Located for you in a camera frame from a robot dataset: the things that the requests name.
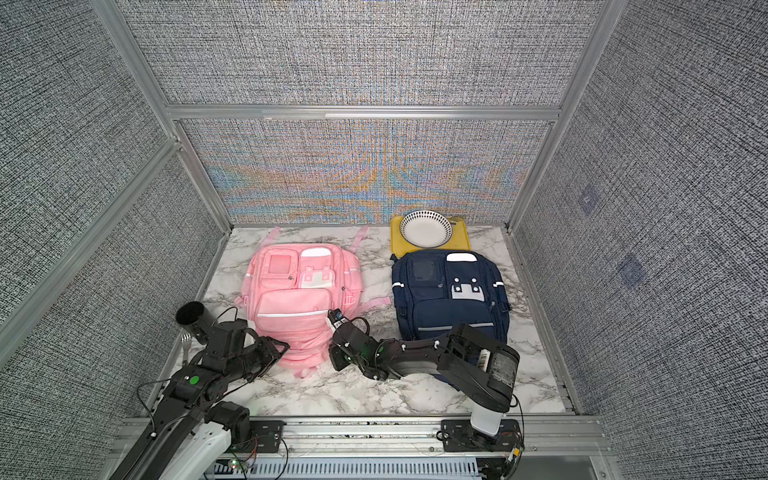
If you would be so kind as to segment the pink backpack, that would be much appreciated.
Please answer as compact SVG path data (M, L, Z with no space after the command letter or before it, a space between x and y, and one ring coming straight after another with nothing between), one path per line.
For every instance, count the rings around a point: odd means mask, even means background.
M330 310L354 318L391 303L387 297L361 301L364 285L356 251L368 230L360 228L345 249L329 243L278 244L281 229L275 227L249 263L236 305L259 335L289 345L278 365L297 378L311 375L329 359Z

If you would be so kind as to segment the navy blue backpack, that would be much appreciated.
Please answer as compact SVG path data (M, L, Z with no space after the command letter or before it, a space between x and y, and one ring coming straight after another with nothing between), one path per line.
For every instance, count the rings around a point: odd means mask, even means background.
M395 261L392 292L404 341L434 340L467 324L508 341L510 302L495 263L463 250L419 250Z

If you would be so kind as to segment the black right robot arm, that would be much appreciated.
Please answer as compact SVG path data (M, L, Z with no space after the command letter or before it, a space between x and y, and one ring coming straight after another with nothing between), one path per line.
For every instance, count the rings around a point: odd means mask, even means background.
M473 403L470 425L492 438L512 407L520 355L468 325L459 324L425 340L377 340L350 322L339 321L330 341L335 370L355 366L375 381L428 374L443 378Z

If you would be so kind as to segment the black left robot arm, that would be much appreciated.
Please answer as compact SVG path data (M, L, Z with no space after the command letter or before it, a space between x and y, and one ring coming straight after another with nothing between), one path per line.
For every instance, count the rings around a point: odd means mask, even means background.
M159 479L201 423L220 425L236 450L253 449L257 436L252 433L250 411L224 397L232 382L264 376L289 349L288 343L250 329L231 340L210 339L171 377L150 424L111 477Z

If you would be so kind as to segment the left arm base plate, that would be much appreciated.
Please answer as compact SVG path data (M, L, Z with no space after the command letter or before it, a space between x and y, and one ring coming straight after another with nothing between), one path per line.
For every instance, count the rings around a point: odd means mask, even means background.
M242 420L231 430L230 449L238 455L277 453L282 445L285 422L281 420Z

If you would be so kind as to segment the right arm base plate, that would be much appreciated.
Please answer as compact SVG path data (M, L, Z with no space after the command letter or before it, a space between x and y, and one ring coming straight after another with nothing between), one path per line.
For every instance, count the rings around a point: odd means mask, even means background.
M524 436L519 422L514 419L503 419L495 436L474 429L469 420L443 420L436 439L446 452L509 453L524 449Z

